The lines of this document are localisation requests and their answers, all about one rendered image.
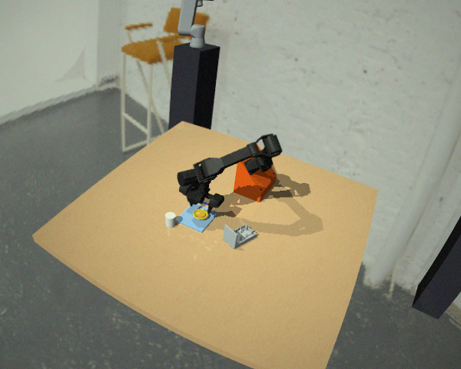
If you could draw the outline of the light blue square mat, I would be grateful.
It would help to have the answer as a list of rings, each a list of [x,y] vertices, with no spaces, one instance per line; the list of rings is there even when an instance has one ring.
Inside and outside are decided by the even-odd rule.
[[[181,213],[176,222],[202,233],[204,229],[214,220],[218,213],[211,210],[211,212],[208,214],[208,217],[202,220],[194,216],[194,211],[197,209],[203,209],[205,211],[208,210],[208,208],[200,206],[199,204],[193,204],[192,207],[189,206],[185,211]]]

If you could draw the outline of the olive-yellow round plate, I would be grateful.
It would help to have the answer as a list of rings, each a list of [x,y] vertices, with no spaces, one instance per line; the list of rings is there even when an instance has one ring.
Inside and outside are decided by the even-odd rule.
[[[208,217],[207,211],[203,209],[197,209],[194,211],[194,216],[198,219],[206,219]]]

